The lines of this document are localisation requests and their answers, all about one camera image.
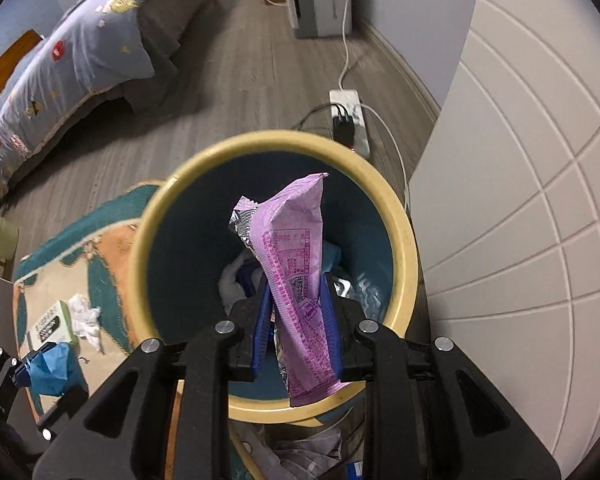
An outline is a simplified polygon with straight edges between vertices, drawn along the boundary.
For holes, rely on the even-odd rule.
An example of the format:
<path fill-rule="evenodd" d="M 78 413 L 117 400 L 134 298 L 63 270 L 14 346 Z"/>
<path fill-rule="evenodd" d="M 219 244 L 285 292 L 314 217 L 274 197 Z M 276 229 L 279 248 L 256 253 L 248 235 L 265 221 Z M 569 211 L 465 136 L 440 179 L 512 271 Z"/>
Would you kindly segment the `bed with blue quilt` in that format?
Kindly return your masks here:
<path fill-rule="evenodd" d="M 160 101 L 189 21 L 209 0 L 76 0 L 0 88 L 0 201 L 106 99 Z"/>

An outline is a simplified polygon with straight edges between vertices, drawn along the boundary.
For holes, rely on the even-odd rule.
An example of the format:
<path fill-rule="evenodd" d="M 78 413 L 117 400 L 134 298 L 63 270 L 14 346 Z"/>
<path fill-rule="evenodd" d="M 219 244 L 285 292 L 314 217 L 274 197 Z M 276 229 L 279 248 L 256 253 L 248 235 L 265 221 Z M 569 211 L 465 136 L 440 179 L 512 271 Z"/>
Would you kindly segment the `clear plastic wrapper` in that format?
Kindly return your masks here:
<path fill-rule="evenodd" d="M 386 306 L 380 289 L 372 280 L 362 273 L 356 278 L 350 276 L 335 276 L 334 284 L 339 297 L 357 301 L 366 316 L 380 322 L 385 313 Z"/>

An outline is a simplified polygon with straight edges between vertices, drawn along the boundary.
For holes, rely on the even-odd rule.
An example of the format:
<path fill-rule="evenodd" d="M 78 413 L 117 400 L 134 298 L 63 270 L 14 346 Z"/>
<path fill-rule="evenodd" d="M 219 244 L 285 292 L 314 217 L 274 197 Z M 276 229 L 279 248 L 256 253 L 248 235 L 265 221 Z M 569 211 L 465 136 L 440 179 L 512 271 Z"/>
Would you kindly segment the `teal and orange patterned mat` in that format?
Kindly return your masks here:
<path fill-rule="evenodd" d="M 33 348 L 33 327 L 54 304 L 76 295 L 100 311 L 102 350 L 84 339 L 76 348 L 94 392 L 133 350 L 126 303 L 129 261 L 145 208 L 160 188 L 149 181 L 130 188 L 65 228 L 23 257 L 14 276 L 14 326 L 18 354 Z"/>

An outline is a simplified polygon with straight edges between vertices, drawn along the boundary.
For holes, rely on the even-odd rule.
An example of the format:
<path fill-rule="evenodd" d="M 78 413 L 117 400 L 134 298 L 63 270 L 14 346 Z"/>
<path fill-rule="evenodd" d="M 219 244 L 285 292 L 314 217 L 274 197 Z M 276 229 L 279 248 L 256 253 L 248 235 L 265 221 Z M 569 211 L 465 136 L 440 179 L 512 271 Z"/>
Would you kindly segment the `green white small box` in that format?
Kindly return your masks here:
<path fill-rule="evenodd" d="M 27 343 L 30 351 L 42 348 L 46 342 L 55 344 L 64 342 L 72 346 L 79 343 L 65 301 L 58 300 L 52 304 L 28 330 Z"/>

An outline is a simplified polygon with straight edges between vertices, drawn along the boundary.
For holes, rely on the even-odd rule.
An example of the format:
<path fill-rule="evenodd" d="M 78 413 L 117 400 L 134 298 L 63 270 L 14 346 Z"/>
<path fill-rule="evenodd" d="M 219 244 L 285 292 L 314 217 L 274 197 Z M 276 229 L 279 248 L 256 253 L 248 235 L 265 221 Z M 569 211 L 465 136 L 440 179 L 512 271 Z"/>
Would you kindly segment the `blue face mask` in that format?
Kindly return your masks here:
<path fill-rule="evenodd" d="M 73 388 L 88 392 L 78 356 L 68 342 L 47 341 L 29 352 L 15 368 L 14 384 L 40 396 L 63 396 Z"/>

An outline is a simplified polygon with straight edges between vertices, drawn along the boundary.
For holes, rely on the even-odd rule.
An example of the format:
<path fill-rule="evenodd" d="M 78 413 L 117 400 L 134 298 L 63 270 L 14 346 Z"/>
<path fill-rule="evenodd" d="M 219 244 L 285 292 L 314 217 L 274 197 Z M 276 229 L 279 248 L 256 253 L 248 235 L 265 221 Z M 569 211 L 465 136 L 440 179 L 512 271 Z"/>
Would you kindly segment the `wooden headboard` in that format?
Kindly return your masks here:
<path fill-rule="evenodd" d="M 42 37 L 35 30 L 29 29 L 0 56 L 0 94 L 18 63 L 41 41 Z"/>

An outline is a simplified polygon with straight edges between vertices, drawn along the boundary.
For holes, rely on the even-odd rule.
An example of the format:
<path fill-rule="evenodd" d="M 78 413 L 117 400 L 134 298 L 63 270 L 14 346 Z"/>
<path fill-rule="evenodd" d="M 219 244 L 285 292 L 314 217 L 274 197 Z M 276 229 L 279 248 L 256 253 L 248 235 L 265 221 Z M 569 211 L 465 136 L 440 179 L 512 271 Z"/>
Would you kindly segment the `white crumpled tissue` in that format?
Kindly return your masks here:
<path fill-rule="evenodd" d="M 102 310 L 94 308 L 87 296 L 75 294 L 68 301 L 73 333 L 86 340 L 97 352 L 102 350 L 99 317 Z"/>

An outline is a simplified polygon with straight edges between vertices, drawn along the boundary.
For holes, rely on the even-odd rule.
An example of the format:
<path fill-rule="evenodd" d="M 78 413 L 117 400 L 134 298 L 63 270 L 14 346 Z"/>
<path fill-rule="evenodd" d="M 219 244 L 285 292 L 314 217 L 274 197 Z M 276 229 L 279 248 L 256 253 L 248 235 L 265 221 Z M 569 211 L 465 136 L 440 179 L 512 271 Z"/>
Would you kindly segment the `purple snack wrapper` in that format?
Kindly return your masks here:
<path fill-rule="evenodd" d="M 326 172 L 294 180 L 256 203 L 242 196 L 230 216 L 234 231 L 259 261 L 275 306 L 278 366 L 294 408 L 343 387 L 330 362 L 322 298 L 321 203 Z"/>

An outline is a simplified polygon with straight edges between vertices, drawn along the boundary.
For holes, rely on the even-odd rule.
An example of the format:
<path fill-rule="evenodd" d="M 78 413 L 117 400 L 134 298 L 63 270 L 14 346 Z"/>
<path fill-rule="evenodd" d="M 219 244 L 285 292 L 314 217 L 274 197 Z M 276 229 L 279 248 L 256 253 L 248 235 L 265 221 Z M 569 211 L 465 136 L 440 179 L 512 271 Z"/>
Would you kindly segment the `white power strip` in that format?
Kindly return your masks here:
<path fill-rule="evenodd" d="M 370 158 L 370 142 L 360 97 L 356 90 L 330 90 L 332 138 L 365 159 Z"/>

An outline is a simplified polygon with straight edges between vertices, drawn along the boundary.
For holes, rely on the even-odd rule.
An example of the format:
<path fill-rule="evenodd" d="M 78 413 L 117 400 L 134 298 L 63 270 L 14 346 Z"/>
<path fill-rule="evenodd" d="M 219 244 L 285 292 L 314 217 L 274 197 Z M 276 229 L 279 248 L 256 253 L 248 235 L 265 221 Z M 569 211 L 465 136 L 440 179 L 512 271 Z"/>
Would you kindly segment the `yellow and teal trash bin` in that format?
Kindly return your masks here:
<path fill-rule="evenodd" d="M 134 238 L 135 403 L 200 437 L 364 394 L 370 430 L 412 428 L 417 281 L 411 223 L 364 159 L 298 131 L 215 144 L 160 188 Z"/>

